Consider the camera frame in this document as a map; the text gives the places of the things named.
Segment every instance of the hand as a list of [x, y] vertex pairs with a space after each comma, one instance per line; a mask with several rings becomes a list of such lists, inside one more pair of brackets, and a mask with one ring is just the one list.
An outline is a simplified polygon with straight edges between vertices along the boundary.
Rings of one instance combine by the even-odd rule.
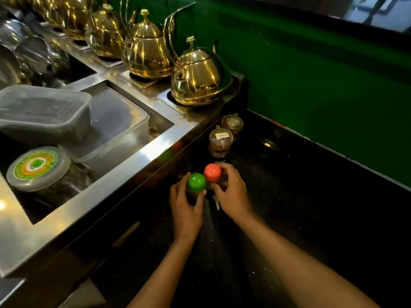
[[204, 190], [198, 195], [196, 206], [192, 207], [186, 196], [186, 186], [191, 173], [170, 188], [170, 206], [174, 221], [174, 242], [194, 244], [203, 224]]
[[229, 177], [228, 186], [225, 192], [217, 184], [213, 184], [212, 188], [224, 212], [226, 212], [235, 223], [239, 224], [244, 218], [248, 218], [254, 214], [251, 202], [248, 199], [245, 182], [231, 164], [219, 163], [218, 165], [227, 172]]

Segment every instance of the square metal warmer plate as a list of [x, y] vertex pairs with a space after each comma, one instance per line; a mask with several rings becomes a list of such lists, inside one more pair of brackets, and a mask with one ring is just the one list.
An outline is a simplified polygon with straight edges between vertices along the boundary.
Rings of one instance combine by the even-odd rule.
[[63, 32], [63, 30], [61, 30], [60, 28], [54, 28], [54, 27], [50, 26], [50, 30], [51, 30], [52, 34], [55, 34], [56, 36], [59, 36], [61, 38], [66, 36], [66, 34]]
[[90, 49], [90, 46], [88, 46], [85, 41], [73, 40], [73, 41], [71, 41], [71, 43], [77, 50], [80, 50], [80, 51], [85, 51], [85, 50]]
[[158, 82], [158, 80], [148, 80], [148, 79], [144, 79], [142, 77], [137, 77], [137, 76], [131, 77], [129, 70], [123, 72], [121, 76], [125, 78], [127, 81], [134, 84], [136, 87], [141, 88], [141, 89], [146, 89]]
[[166, 103], [175, 111], [181, 114], [188, 114], [193, 110], [193, 107], [183, 106], [182, 104], [178, 103], [171, 95], [171, 90], [168, 89], [157, 96], [163, 103]]
[[91, 57], [106, 68], [112, 68], [123, 63], [121, 59], [100, 57], [95, 55], [94, 53], [92, 53]]

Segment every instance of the white sticker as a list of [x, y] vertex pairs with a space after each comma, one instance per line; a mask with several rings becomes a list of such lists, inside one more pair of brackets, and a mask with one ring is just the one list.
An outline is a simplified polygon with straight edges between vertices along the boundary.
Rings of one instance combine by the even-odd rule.
[[230, 134], [228, 134], [228, 133], [218, 133], [218, 134], [215, 134], [215, 138], [216, 138], [216, 139], [227, 138], [227, 137], [230, 137]]

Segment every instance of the orange cap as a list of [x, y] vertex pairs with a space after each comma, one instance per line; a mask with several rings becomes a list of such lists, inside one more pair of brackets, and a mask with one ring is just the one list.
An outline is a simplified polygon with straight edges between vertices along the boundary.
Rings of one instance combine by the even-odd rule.
[[209, 181], [218, 181], [221, 176], [221, 167], [215, 163], [207, 165], [204, 169], [204, 176]]

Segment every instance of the metal bowl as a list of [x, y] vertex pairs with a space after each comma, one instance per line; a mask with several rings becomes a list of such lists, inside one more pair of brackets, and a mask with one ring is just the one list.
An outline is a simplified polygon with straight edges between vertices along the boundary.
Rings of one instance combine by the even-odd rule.
[[10, 85], [31, 85], [33, 72], [25, 61], [9, 48], [0, 45], [0, 90]]
[[39, 36], [23, 41], [16, 53], [32, 68], [34, 74], [49, 86], [56, 77], [64, 79], [71, 70], [70, 57], [53, 43]]
[[16, 19], [0, 23], [0, 44], [11, 50], [15, 50], [20, 43], [34, 35], [35, 33], [26, 24]]

